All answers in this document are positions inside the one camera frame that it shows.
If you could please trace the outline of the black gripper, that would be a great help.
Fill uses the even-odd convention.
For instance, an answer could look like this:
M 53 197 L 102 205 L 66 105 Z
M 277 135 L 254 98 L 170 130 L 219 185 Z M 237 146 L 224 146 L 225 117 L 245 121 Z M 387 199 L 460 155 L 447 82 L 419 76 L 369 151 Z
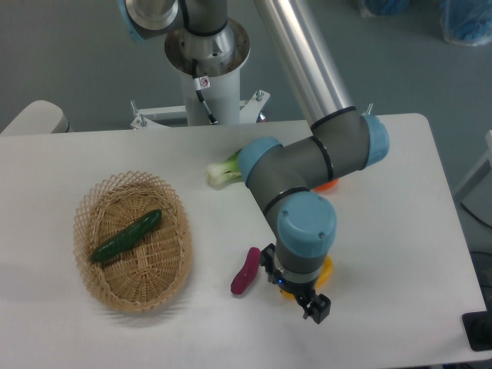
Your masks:
M 316 324 L 321 324 L 330 314 L 331 299 L 324 294 L 316 294 L 315 290 L 321 267 L 308 273 L 290 271 L 279 261 L 273 244 L 261 251 L 259 265 L 265 269 L 270 283 L 294 296 L 303 308 L 303 319 L 311 318 Z

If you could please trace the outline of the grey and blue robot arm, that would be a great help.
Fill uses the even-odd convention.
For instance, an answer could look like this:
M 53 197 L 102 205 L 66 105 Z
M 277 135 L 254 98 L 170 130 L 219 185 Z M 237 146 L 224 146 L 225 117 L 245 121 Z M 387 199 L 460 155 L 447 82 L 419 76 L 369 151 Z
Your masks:
M 321 323 L 331 301 L 315 285 L 337 219 L 331 203 L 314 189 L 383 160 L 389 137 L 378 118 L 353 106 L 306 3 L 255 5 L 311 130 L 291 145 L 259 138 L 240 151 L 241 176 L 276 237 L 258 263 L 272 284 L 294 296 L 305 317 Z M 229 17 L 227 2 L 120 1 L 118 8 L 132 38 L 165 37 L 190 126 L 238 125 L 257 118 L 252 103 L 240 103 L 239 71 L 250 42 Z

